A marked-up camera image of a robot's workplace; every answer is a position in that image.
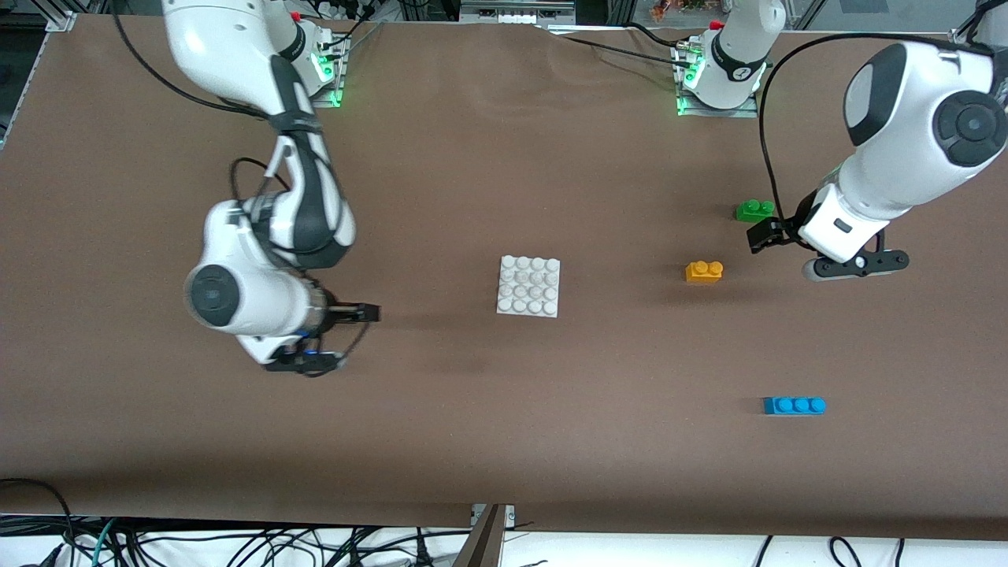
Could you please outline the aluminium frame rail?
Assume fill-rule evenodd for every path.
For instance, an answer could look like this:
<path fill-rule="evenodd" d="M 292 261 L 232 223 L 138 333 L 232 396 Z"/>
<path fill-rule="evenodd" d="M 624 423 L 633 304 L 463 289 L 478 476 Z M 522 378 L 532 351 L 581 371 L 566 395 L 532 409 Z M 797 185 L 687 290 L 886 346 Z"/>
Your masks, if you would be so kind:
<path fill-rule="evenodd" d="M 575 25 L 575 0 L 460 0 L 458 22 Z"/>

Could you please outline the brown paper table cover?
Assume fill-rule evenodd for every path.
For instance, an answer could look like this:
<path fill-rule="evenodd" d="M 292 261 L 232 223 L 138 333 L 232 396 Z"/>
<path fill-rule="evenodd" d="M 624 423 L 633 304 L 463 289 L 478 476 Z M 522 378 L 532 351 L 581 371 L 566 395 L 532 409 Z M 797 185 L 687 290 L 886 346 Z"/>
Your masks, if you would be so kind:
<path fill-rule="evenodd" d="M 358 237 L 317 277 L 383 318 L 305 378 L 184 304 L 272 130 L 106 16 L 47 40 L 0 151 L 0 477 L 100 516 L 1008 539 L 1008 152 L 892 223 L 903 272 L 811 284 L 733 219 L 756 123 L 678 116 L 655 62 L 402 23 L 348 65 L 320 118 Z M 496 313 L 504 255 L 561 261 L 557 318 Z"/>

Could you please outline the white studded base plate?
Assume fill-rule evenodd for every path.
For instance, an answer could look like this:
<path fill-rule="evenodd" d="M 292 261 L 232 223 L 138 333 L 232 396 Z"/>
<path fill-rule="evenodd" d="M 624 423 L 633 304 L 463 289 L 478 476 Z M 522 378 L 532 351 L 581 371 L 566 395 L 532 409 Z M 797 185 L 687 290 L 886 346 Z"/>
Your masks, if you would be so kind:
<path fill-rule="evenodd" d="M 499 262 L 496 313 L 557 318 L 561 261 L 540 256 L 504 255 Z"/>

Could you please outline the aluminium frame profile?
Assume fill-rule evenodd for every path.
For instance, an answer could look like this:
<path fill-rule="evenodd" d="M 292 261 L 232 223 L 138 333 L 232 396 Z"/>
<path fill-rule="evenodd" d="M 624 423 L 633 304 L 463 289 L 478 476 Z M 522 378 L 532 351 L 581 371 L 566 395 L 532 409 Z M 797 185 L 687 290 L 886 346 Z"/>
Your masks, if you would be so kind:
<path fill-rule="evenodd" d="M 76 14 L 87 12 L 86 5 L 79 0 L 32 0 L 32 2 L 46 18 L 46 32 L 68 32 L 72 28 Z"/>

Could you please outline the metal frame post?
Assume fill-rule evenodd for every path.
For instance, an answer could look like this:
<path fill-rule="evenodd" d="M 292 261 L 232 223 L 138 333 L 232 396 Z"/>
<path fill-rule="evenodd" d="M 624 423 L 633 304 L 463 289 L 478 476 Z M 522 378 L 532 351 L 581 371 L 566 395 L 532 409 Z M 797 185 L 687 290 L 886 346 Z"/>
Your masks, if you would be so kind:
<path fill-rule="evenodd" d="M 451 567 L 499 567 L 504 535 L 514 528 L 516 514 L 512 505 L 474 505 L 472 530 Z"/>

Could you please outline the blue three-stud toy block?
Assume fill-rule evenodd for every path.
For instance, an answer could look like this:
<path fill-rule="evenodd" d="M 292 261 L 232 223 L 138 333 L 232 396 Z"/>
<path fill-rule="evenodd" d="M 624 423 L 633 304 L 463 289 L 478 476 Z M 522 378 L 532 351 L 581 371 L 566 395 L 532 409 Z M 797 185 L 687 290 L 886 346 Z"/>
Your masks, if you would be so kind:
<path fill-rule="evenodd" d="M 820 396 L 766 396 L 762 402 L 765 415 L 771 416 L 820 416 L 828 408 Z"/>

